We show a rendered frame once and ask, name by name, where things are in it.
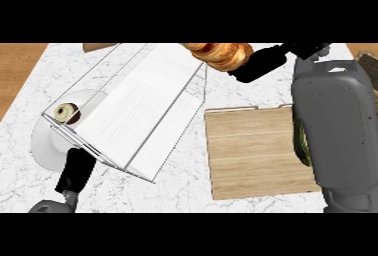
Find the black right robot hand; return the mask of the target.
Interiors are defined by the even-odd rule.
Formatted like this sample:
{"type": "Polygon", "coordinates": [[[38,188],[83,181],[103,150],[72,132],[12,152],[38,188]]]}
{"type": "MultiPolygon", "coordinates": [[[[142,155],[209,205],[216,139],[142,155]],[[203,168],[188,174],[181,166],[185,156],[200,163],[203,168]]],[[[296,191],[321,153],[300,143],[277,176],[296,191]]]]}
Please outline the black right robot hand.
{"type": "Polygon", "coordinates": [[[308,60],[328,47],[330,43],[283,43],[256,51],[247,63],[228,74],[240,82],[250,83],[287,63],[289,53],[293,53],[302,60],[308,60]]]}

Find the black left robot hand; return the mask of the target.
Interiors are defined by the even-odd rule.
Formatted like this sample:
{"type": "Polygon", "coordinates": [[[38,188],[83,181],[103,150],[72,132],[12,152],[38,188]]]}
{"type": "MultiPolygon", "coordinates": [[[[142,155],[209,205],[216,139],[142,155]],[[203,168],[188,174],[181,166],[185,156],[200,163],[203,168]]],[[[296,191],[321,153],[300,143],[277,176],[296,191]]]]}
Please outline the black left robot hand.
{"type": "Polygon", "coordinates": [[[69,150],[66,167],[55,187],[58,193],[66,191],[80,193],[83,191],[95,165],[97,158],[85,149],[72,148],[69,150]]]}

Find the golden brown croissant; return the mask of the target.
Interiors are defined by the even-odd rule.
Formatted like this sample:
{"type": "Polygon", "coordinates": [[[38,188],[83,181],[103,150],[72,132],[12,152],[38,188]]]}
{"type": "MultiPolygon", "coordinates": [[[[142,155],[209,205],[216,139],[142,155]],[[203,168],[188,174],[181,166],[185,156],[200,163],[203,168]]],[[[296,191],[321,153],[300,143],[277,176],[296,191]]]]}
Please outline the golden brown croissant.
{"type": "Polygon", "coordinates": [[[184,43],[193,56],[221,72],[235,71],[255,53],[249,43],[184,43]]]}

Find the pale wooden tray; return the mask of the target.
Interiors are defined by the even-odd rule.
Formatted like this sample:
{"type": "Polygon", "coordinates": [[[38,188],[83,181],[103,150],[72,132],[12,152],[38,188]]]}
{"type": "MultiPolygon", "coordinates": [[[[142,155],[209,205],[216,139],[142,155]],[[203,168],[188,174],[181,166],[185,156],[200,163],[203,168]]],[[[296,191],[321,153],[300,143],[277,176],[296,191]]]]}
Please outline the pale wooden tray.
{"type": "Polygon", "coordinates": [[[292,105],[204,112],[215,200],[320,192],[293,146],[292,105]]]}

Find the white round plate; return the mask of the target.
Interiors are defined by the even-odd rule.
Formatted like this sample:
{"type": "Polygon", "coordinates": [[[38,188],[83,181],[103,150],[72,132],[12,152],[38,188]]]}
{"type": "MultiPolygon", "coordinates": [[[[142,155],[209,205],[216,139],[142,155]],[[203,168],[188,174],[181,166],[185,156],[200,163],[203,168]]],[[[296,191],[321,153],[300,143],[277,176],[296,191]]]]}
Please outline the white round plate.
{"type": "Polygon", "coordinates": [[[74,147],[70,138],[57,131],[61,123],[55,120],[55,110],[64,103],[73,103],[80,111],[80,119],[69,127],[76,129],[107,97],[107,93],[92,89],[66,93],[42,113],[32,135],[32,152],[39,165],[63,172],[67,152],[74,147]]]}

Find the brown cream-topped donut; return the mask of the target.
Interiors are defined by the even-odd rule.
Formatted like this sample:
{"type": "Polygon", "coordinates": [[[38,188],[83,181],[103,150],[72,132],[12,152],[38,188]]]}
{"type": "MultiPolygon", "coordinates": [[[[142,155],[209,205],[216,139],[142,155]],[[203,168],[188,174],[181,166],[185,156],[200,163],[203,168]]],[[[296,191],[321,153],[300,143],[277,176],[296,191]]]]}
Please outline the brown cream-topped donut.
{"type": "Polygon", "coordinates": [[[64,103],[55,108],[55,119],[69,125],[74,124],[82,117],[82,112],[74,103],[64,103]]]}

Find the dark brown rough object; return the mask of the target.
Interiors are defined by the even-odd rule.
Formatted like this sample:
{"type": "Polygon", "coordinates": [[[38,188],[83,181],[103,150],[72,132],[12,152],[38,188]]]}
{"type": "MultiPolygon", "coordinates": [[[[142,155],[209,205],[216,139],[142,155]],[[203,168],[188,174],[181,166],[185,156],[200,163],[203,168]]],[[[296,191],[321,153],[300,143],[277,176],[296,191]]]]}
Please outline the dark brown rough object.
{"type": "Polygon", "coordinates": [[[368,51],[358,54],[356,60],[371,78],[373,87],[378,91],[378,57],[368,51]]]}

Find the green vegetable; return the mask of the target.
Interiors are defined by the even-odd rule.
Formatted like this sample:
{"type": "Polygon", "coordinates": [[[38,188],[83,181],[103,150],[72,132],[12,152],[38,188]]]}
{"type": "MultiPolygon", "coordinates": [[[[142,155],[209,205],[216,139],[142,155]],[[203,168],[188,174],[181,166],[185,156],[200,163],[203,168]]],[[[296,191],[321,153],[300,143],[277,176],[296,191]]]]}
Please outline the green vegetable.
{"type": "Polygon", "coordinates": [[[300,162],[311,167],[311,151],[308,146],[308,138],[305,132],[305,125],[297,117],[297,113],[293,113],[293,125],[294,125],[294,133],[293,133],[293,144],[294,144],[294,152],[300,162]]]}

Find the brown wooden board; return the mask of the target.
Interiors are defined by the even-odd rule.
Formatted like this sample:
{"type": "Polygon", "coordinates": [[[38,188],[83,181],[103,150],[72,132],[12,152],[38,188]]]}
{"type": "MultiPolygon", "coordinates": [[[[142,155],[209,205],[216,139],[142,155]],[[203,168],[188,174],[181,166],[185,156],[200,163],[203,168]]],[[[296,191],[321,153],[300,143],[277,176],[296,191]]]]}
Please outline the brown wooden board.
{"type": "Polygon", "coordinates": [[[83,44],[83,51],[92,52],[101,49],[105,49],[108,47],[116,46],[116,43],[85,43],[83,44]]]}

